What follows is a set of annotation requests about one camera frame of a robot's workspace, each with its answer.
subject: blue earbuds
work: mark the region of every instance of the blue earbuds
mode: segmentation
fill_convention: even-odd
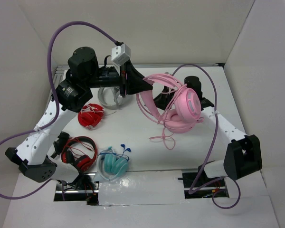
[[[131,152],[131,149],[130,148],[126,149],[124,144],[120,144],[120,146],[123,147],[123,154],[125,151]]]

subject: white wall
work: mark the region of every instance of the white wall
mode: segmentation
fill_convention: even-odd
[[[225,72],[264,165],[285,165],[285,0],[256,0]]]
[[[18,0],[44,44],[62,24],[84,20],[125,42],[136,64],[226,62],[254,0]],[[54,58],[66,64],[82,46],[99,62],[113,44],[90,28],[58,36]]]
[[[43,114],[49,93],[46,51],[17,3],[0,0],[0,140],[31,129]],[[20,140],[0,147],[0,192],[9,196],[18,169],[4,152]],[[0,198],[0,228],[9,203]]]

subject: white table surface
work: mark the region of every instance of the white table surface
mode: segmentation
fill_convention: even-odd
[[[213,78],[218,93],[218,110],[238,129],[244,130],[243,124],[238,114],[233,96],[223,68],[206,67],[206,71]],[[138,68],[144,76],[154,73],[172,73],[175,68]],[[187,76],[198,76],[202,83],[203,96],[214,102],[214,92],[207,76],[199,69],[185,67],[180,69],[176,77],[184,81]],[[162,91],[163,86],[154,84],[153,96]],[[92,89],[93,98],[91,103],[99,104],[97,98],[98,89]],[[162,125],[147,119],[140,111],[135,96],[131,102],[118,110],[116,113],[106,116],[94,130],[88,130],[78,124],[74,118],[65,127],[65,132],[71,136],[85,135],[91,137],[99,148],[113,146],[117,151],[122,152],[120,144],[125,144],[132,149],[128,155],[131,158],[131,171],[147,170],[173,170],[173,169],[192,169],[201,165],[210,147],[213,138],[213,130],[207,126],[197,124],[190,132],[184,134],[174,134],[176,140],[174,150],[168,150],[163,142],[150,142],[152,136],[162,134]],[[211,160],[220,160],[225,157],[226,148],[220,141],[216,141],[213,148]]]
[[[139,68],[145,76],[153,73],[172,72],[175,68]],[[205,67],[212,76],[218,91],[218,110],[238,129],[243,130],[234,99],[221,67]],[[181,69],[176,75],[198,76],[202,82],[204,97],[213,101],[213,89],[205,75],[196,68]],[[162,87],[155,87],[155,94]],[[92,90],[93,103],[98,103],[97,89]],[[191,132],[174,135],[177,145],[167,150],[162,142],[153,143],[149,137],[160,135],[162,127],[149,121],[140,112],[135,100],[122,110],[107,116],[92,131],[81,127],[74,118],[64,129],[72,136],[86,135],[95,140],[99,148],[120,148],[124,143],[131,147],[130,169],[132,171],[174,170],[197,168],[209,149],[213,131],[198,124]],[[211,160],[223,159],[226,148],[216,142]],[[53,202],[55,182],[50,182],[38,193],[23,199],[13,200],[4,223],[5,228],[24,227],[266,227],[277,228],[277,221],[260,172],[240,179],[243,198],[231,210],[216,208],[210,199],[190,199],[179,204],[137,206],[87,206],[85,202]],[[19,175],[14,196],[34,190],[40,184],[22,174]],[[227,182],[230,198],[217,199],[219,203],[232,204],[237,190]]]

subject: red headphones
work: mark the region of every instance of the red headphones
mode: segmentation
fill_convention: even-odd
[[[76,143],[80,143],[88,150],[94,151],[93,158],[90,158],[89,156],[84,154],[81,150],[71,147]],[[78,154],[73,150],[80,151],[83,155]],[[93,163],[96,160],[96,156],[97,156],[97,147],[95,142],[91,138],[85,136],[69,138],[69,140],[67,141],[66,145],[64,146],[61,152],[62,162],[72,164],[75,168],[78,169],[78,171],[81,172],[87,171],[93,165]]]
[[[98,104],[87,104],[78,113],[78,121],[80,125],[91,129],[101,121],[104,116],[104,109]]]

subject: white headphones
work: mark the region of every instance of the white headphones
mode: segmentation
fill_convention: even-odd
[[[98,100],[103,107],[106,107],[108,109],[112,109],[112,110],[120,109],[120,106],[127,103],[131,98],[129,95],[127,95],[126,97],[120,96],[119,88],[118,87],[111,87],[111,91],[112,91],[113,96],[114,96],[115,104],[107,104],[107,102],[105,102],[105,99],[104,99],[104,90],[105,90],[104,87],[101,87],[98,90]]]

